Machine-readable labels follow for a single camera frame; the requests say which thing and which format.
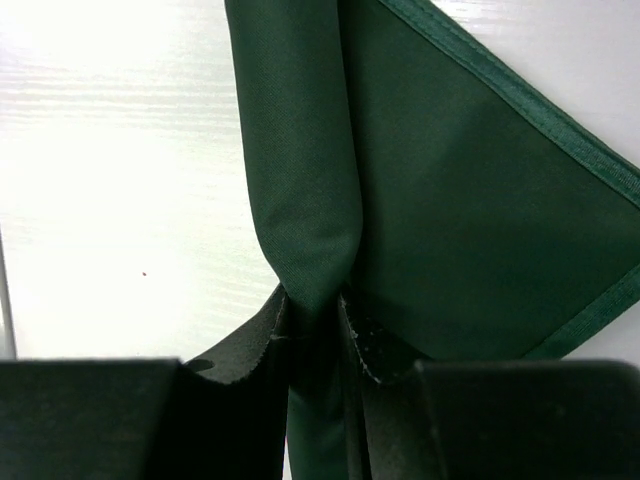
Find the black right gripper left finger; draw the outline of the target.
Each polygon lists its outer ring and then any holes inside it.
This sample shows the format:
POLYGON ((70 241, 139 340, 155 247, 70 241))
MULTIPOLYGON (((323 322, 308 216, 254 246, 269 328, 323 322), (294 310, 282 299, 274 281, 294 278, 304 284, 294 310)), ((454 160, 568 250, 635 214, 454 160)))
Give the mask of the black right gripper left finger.
POLYGON ((5 479, 279 479, 289 300, 189 362, 5 361, 5 479))

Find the green cloth napkin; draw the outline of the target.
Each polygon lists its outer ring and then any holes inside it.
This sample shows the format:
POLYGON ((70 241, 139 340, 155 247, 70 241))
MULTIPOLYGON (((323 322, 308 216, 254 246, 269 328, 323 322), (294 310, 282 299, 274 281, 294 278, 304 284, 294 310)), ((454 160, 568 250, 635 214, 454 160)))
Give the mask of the green cloth napkin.
POLYGON ((296 354, 296 479, 348 475, 343 286, 436 361, 559 359, 639 300, 639 171, 428 1, 230 1, 245 170, 296 354))

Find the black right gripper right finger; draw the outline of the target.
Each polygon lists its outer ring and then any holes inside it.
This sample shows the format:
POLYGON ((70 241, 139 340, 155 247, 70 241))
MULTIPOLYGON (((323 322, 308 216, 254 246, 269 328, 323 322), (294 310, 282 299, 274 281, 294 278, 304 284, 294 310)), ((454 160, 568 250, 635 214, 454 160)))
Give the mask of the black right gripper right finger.
POLYGON ((353 479, 635 479, 639 372, 619 361, 436 362, 338 300, 353 479))

